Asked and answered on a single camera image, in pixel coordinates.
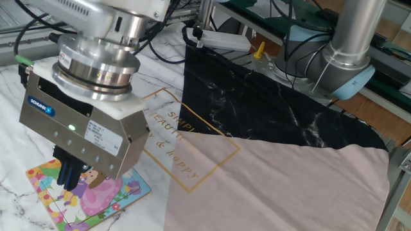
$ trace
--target white marble surface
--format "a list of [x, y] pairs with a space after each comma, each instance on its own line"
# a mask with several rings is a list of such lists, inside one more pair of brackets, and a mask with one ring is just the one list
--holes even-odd
[[[181, 24], [171, 25], [153, 41], [156, 51], [168, 60], [184, 58], [181, 28]], [[141, 67], [132, 80], [134, 94], [144, 97], [166, 88], [181, 99], [184, 64], [165, 64], [148, 47], [137, 57]], [[53, 158], [53, 144], [19, 123], [23, 98], [17, 66], [0, 67], [0, 231], [56, 230], [25, 175], [28, 169]], [[170, 177], [145, 153], [134, 168], [152, 192], [92, 230], [163, 230]]]

